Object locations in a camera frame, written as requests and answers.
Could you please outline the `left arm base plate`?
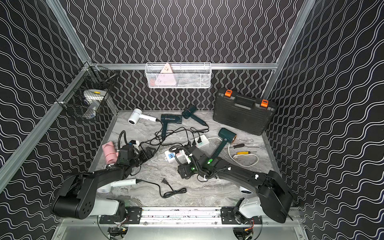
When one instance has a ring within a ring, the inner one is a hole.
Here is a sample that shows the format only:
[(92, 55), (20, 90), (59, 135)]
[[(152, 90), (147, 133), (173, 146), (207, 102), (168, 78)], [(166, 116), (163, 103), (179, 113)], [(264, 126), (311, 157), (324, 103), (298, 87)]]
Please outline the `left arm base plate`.
[(140, 207), (128, 207), (125, 210), (119, 209), (115, 215), (102, 215), (99, 224), (130, 225), (139, 224), (143, 209)]

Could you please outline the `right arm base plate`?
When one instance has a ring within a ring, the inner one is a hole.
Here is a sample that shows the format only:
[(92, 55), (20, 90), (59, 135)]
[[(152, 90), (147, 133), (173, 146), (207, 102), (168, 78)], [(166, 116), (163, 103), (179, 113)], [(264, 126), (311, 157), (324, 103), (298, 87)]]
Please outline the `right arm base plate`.
[(237, 207), (223, 207), (220, 210), (223, 225), (261, 225), (262, 217), (247, 218), (243, 216)]

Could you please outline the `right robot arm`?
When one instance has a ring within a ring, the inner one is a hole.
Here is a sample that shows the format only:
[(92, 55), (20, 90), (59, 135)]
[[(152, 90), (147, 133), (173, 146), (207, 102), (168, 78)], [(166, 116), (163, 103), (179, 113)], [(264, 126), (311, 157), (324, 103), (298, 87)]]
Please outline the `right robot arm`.
[(233, 165), (220, 157), (211, 160), (197, 147), (181, 147), (181, 149), (186, 154), (186, 158), (191, 161), (189, 164), (178, 166), (181, 178), (189, 179), (193, 175), (206, 180), (218, 178), (232, 182), (251, 194), (257, 195), (255, 198), (247, 200), (242, 198), (238, 201), (234, 207), (234, 215), (238, 223), (255, 216), (267, 216), (280, 224), (286, 222), (294, 196), (277, 172), (254, 172)]

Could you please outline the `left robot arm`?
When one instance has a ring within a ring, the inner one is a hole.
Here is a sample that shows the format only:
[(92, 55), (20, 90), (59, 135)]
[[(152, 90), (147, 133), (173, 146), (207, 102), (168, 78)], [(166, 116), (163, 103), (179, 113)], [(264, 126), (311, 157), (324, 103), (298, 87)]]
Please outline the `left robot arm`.
[(136, 185), (137, 179), (129, 179), (134, 168), (151, 159), (155, 148), (139, 150), (129, 143), (119, 149), (117, 162), (104, 170), (68, 177), (50, 203), (54, 215), (63, 218), (85, 219), (88, 216), (119, 214), (124, 218), (122, 203), (116, 200), (98, 200), (97, 193), (109, 192), (115, 187)]

